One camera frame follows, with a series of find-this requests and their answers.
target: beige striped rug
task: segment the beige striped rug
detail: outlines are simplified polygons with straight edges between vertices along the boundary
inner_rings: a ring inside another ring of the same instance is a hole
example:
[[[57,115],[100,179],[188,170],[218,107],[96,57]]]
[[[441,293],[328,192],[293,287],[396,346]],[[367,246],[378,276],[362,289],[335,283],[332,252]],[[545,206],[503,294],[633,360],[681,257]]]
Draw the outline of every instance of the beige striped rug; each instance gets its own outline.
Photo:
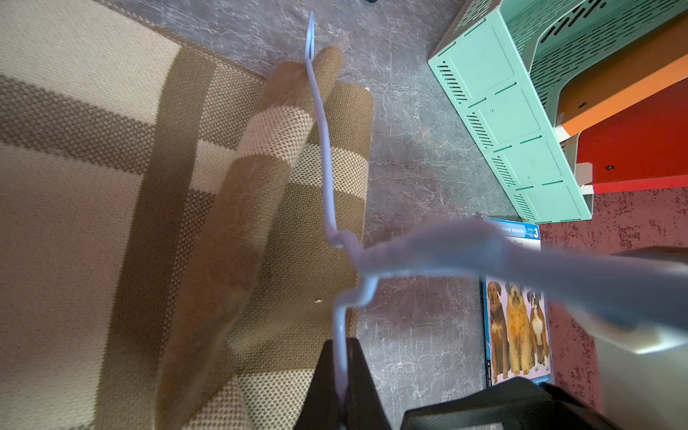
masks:
[[[342,60],[314,66],[361,236],[372,98]],[[299,63],[266,81],[105,3],[0,2],[0,429],[292,427],[356,284],[319,156]]]

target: book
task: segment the book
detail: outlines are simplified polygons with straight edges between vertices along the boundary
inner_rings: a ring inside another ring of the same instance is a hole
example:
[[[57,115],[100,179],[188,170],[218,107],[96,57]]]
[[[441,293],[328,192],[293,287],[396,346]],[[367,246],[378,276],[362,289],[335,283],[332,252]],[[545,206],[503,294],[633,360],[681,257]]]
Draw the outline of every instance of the book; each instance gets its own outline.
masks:
[[[484,217],[518,246],[540,250],[535,224]],[[488,387],[521,376],[550,382],[550,331],[544,295],[492,276],[482,278],[485,357]]]

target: green plastic crate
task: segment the green plastic crate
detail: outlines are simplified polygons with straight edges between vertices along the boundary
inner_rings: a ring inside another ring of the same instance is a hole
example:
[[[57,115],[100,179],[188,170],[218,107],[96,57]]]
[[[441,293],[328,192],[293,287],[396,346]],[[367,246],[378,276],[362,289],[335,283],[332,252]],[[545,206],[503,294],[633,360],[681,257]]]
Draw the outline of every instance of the green plastic crate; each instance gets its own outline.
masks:
[[[688,0],[468,0],[428,64],[526,222],[592,218],[557,128],[564,85]]]

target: brown dog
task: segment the brown dog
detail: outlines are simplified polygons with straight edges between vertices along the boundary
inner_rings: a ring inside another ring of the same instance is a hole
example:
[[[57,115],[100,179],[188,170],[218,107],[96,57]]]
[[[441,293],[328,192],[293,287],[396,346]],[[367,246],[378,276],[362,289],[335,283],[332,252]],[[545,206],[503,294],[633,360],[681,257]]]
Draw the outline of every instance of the brown dog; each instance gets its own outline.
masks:
[[[509,376],[509,343],[506,340],[506,320],[499,296],[502,286],[498,282],[487,284],[487,297],[490,301],[490,351],[492,352],[492,375],[497,383],[497,375],[502,380]]]
[[[523,287],[517,283],[507,283],[506,293],[506,335],[511,371],[518,375],[523,370],[523,374],[527,375],[530,368],[535,366],[535,335],[528,320]]]
[[[545,360],[550,356],[550,346],[547,344],[547,324],[545,322],[545,314],[540,307],[540,300],[542,300],[542,293],[540,291],[528,291],[528,301],[530,302],[530,325],[533,327],[533,334],[535,334],[535,351],[537,352],[537,362],[549,370],[549,365]]]

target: plastic hanger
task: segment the plastic hanger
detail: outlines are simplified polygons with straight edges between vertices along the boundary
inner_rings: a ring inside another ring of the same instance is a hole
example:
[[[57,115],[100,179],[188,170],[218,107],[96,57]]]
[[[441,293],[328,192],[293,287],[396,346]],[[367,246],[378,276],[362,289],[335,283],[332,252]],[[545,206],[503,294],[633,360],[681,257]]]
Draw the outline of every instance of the plastic hanger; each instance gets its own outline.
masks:
[[[679,312],[677,304],[688,301],[688,273],[675,270],[675,266],[628,257],[527,250],[506,241],[488,222],[476,218],[423,226],[367,249],[352,231],[337,230],[330,135],[313,72],[314,44],[315,17],[311,12],[305,66],[320,133],[325,234],[330,245],[344,249],[360,275],[355,289],[343,291],[334,300],[332,348],[341,410],[349,380],[346,309],[370,303],[380,278],[490,274],[545,290],[602,315],[688,328],[688,312]],[[652,300],[648,300],[649,288]]]

